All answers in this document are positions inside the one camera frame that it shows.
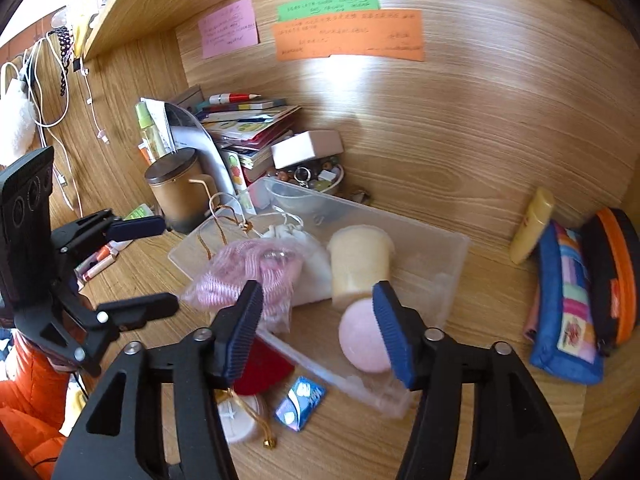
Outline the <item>white round jar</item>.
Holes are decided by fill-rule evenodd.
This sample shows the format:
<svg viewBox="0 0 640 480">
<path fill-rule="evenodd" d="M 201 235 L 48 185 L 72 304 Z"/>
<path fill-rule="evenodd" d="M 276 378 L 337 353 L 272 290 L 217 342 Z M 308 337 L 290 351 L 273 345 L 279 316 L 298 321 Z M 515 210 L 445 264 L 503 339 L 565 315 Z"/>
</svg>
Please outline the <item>white round jar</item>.
<svg viewBox="0 0 640 480">
<path fill-rule="evenodd" d="M 217 390 L 216 404 L 224 437 L 229 444 L 262 440 L 262 425 L 229 393 Z"/>
</svg>

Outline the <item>pink round compact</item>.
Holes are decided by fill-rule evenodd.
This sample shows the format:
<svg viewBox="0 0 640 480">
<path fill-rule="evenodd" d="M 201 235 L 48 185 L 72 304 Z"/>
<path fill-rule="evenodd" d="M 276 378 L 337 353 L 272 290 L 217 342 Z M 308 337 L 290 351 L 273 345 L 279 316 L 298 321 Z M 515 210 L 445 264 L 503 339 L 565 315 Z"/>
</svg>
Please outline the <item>pink round compact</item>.
<svg viewBox="0 0 640 480">
<path fill-rule="evenodd" d="M 338 341 L 346 359 L 358 370 L 370 374 L 390 370 L 390 357 L 373 312 L 371 297 L 351 304 L 338 326 Z"/>
</svg>

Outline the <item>white drawstring pouch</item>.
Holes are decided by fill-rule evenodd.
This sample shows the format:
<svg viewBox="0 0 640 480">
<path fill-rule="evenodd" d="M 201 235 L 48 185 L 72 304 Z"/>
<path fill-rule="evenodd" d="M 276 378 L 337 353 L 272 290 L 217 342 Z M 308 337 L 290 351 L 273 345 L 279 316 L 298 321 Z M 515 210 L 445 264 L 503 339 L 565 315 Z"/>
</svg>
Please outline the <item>white drawstring pouch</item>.
<svg viewBox="0 0 640 480">
<path fill-rule="evenodd" d="M 302 252 L 303 267 L 294 285 L 293 307 L 314 304 L 332 297 L 330 255 L 315 237 L 294 224 L 270 226 L 264 237 L 290 240 Z"/>
</svg>

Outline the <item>cream plastic cup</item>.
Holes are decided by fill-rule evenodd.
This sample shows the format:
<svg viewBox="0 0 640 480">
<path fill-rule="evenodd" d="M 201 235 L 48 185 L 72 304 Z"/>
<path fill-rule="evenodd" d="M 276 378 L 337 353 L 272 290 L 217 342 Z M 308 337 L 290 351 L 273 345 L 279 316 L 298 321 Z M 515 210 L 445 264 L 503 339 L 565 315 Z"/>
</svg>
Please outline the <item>cream plastic cup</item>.
<svg viewBox="0 0 640 480">
<path fill-rule="evenodd" d="M 395 245 L 376 226 L 348 226 L 336 231 L 328 244 L 332 272 L 332 306 L 344 311 L 370 296 L 373 286 L 389 281 Z"/>
</svg>

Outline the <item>green orange cream tube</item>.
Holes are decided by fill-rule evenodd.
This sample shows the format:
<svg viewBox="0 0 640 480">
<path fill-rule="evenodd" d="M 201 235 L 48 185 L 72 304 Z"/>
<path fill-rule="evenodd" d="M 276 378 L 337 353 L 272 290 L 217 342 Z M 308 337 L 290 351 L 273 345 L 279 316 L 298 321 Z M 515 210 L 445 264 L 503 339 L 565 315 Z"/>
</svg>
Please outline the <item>green orange cream tube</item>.
<svg viewBox="0 0 640 480">
<path fill-rule="evenodd" d="M 148 218 L 148 217 L 152 217 L 153 214 L 154 212 L 152 211 L 149 205 L 141 204 L 136 208 L 134 208 L 132 211 L 130 211 L 129 214 L 126 214 L 126 216 L 124 217 L 124 220 L 128 221 L 128 220 Z"/>
</svg>

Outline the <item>colourful blue pencil pouch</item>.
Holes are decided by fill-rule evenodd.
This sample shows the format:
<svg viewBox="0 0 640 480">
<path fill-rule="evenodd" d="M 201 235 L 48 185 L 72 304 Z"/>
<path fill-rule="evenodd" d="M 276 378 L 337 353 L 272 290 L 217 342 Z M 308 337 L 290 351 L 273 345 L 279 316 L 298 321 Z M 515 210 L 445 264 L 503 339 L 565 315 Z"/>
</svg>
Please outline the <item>colourful blue pencil pouch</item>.
<svg viewBox="0 0 640 480">
<path fill-rule="evenodd" d="M 526 336 L 529 363 L 560 379 L 597 385 L 604 375 L 589 299 L 589 276 L 579 235 L 552 220 L 537 245 L 538 295 Z"/>
</svg>

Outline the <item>white folder with papers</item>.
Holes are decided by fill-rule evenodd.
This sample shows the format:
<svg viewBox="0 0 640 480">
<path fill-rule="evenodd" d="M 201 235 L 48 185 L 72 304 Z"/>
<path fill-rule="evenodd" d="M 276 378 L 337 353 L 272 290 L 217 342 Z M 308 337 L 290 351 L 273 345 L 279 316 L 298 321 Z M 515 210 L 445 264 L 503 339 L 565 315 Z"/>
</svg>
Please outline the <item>white folder with papers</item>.
<svg viewBox="0 0 640 480">
<path fill-rule="evenodd" d="M 191 112 L 178 105 L 142 98 L 158 129 L 163 146 L 174 152 L 179 148 L 194 148 L 203 171 L 215 181 L 220 192 L 234 194 L 233 183 L 213 138 Z"/>
</svg>

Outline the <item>blue foil packet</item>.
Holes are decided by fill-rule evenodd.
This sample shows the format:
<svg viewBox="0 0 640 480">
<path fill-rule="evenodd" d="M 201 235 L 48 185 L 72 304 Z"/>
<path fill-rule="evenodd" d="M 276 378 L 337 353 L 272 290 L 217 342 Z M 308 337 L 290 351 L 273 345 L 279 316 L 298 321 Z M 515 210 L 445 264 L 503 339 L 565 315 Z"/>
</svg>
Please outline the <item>blue foil packet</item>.
<svg viewBox="0 0 640 480">
<path fill-rule="evenodd" d="M 300 376 L 277 406 L 274 417 L 286 428 L 295 432 L 302 431 L 325 396 L 326 388 Z"/>
</svg>

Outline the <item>fruit pattern booklet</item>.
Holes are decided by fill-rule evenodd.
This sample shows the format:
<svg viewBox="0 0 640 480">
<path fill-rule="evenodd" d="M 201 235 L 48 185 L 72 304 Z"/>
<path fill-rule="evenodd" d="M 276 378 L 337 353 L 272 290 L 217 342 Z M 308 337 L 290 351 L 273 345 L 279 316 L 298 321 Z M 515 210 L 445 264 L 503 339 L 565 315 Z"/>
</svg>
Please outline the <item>fruit pattern booklet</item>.
<svg viewBox="0 0 640 480">
<path fill-rule="evenodd" d="M 235 193 L 240 195 L 247 189 L 247 184 L 239 155 L 235 151 L 223 150 L 222 156 L 224 156 Z"/>
</svg>

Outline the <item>red white marker pen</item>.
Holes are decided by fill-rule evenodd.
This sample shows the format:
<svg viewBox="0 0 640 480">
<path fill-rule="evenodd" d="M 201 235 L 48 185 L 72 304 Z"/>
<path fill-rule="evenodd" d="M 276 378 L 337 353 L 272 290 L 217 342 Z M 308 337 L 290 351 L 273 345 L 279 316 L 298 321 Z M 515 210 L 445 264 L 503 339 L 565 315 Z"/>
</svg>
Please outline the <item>red white marker pen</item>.
<svg viewBox="0 0 640 480">
<path fill-rule="evenodd" d="M 244 103 L 259 98 L 255 93 L 218 93 L 208 98 L 210 105 L 227 105 L 234 103 Z"/>
</svg>

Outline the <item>stack of books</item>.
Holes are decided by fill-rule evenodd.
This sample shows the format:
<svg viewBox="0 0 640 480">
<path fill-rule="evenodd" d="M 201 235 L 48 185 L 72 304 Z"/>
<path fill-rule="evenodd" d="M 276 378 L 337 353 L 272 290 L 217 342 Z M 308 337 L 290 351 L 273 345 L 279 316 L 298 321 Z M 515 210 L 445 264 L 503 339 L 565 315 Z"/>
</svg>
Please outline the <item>stack of books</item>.
<svg viewBox="0 0 640 480">
<path fill-rule="evenodd" d="M 260 176 L 272 164 L 271 147 L 292 134 L 298 105 L 282 105 L 256 110 L 206 112 L 198 118 L 222 154 L 238 156 L 240 166 L 252 176 Z"/>
</svg>

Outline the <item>clear plastic storage bin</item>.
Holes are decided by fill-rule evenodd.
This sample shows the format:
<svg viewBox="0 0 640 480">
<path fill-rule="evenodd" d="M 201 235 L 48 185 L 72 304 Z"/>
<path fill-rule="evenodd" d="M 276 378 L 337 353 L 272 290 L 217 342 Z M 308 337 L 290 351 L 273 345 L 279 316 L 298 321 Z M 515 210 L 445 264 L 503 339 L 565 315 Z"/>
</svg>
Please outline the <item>clear plastic storage bin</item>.
<svg viewBox="0 0 640 480">
<path fill-rule="evenodd" d="M 469 240 L 409 218 L 275 178 L 252 184 L 169 255 L 186 274 L 183 300 L 215 314 L 248 280 L 264 289 L 258 336 L 288 360 L 395 418 L 410 392 L 372 325 L 373 286 L 389 282 L 428 326 L 443 326 Z"/>
</svg>

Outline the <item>black orange zip case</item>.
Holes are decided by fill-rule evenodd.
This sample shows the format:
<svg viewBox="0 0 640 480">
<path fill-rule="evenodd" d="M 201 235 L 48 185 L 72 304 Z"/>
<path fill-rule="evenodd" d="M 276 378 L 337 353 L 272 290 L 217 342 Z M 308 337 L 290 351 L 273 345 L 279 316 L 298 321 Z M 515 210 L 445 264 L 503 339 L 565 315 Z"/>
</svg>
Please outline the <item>black orange zip case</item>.
<svg viewBox="0 0 640 480">
<path fill-rule="evenodd" d="M 580 237 L 597 349 L 609 356 L 639 325 L 639 235 L 620 208 L 605 207 Z"/>
</svg>

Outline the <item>white cardboard box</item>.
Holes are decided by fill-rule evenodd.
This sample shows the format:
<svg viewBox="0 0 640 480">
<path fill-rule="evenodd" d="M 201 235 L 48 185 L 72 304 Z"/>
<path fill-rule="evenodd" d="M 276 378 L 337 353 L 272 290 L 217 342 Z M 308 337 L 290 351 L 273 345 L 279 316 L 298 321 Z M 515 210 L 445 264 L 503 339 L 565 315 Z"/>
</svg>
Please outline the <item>white cardboard box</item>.
<svg viewBox="0 0 640 480">
<path fill-rule="evenodd" d="M 272 162 L 276 169 L 343 152 L 343 142 L 336 130 L 304 131 L 273 144 L 271 147 Z"/>
</svg>

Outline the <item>white bowl of trinkets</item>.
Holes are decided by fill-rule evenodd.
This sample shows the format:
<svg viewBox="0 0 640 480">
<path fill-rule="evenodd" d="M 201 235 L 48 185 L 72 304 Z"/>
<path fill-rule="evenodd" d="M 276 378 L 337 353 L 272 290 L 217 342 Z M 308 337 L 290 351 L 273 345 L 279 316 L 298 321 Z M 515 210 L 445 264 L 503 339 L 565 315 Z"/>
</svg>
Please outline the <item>white bowl of trinkets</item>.
<svg viewBox="0 0 640 480">
<path fill-rule="evenodd" d="M 305 160 L 274 172 L 274 176 L 283 182 L 331 195 L 338 191 L 344 175 L 337 156 Z"/>
</svg>

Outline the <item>yellow lotion tube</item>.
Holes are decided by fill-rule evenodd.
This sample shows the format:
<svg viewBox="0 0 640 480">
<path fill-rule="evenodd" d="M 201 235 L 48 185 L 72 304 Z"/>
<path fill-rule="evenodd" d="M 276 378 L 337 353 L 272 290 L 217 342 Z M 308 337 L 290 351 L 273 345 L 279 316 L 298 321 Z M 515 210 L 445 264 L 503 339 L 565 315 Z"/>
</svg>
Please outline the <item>yellow lotion tube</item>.
<svg viewBox="0 0 640 480">
<path fill-rule="evenodd" d="M 555 206 L 553 194 L 546 188 L 537 188 L 509 247 L 509 257 L 514 264 L 521 264 L 532 253 Z"/>
</svg>

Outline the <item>pink sticky note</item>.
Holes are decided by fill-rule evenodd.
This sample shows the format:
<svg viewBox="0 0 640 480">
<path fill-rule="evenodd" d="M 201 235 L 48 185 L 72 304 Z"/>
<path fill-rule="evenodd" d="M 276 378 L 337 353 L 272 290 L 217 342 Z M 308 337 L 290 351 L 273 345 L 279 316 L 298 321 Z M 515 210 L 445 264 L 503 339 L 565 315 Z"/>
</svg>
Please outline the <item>pink sticky note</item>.
<svg viewBox="0 0 640 480">
<path fill-rule="evenodd" d="M 214 58 L 259 44 L 252 0 L 238 0 L 198 21 L 202 57 Z"/>
</svg>

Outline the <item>green sticky note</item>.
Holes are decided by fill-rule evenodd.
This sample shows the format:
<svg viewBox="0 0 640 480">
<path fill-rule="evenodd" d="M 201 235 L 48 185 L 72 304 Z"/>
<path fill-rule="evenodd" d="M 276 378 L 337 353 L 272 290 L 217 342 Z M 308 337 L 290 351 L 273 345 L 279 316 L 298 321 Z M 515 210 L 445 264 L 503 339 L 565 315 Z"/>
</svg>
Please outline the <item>green sticky note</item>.
<svg viewBox="0 0 640 480">
<path fill-rule="evenodd" d="M 277 14 L 279 22 L 287 22 L 321 14 L 379 8 L 378 0 L 295 0 L 278 6 Z"/>
</svg>

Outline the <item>orange sticky note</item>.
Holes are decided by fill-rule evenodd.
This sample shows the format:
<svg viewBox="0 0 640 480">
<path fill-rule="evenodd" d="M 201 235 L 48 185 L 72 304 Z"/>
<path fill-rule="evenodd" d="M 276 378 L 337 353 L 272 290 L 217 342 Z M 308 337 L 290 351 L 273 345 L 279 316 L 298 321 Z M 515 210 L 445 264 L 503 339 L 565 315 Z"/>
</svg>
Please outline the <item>orange sticky note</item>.
<svg viewBox="0 0 640 480">
<path fill-rule="evenodd" d="M 422 12 L 414 9 L 344 11 L 272 26 L 280 61 L 367 55 L 425 60 Z"/>
</svg>

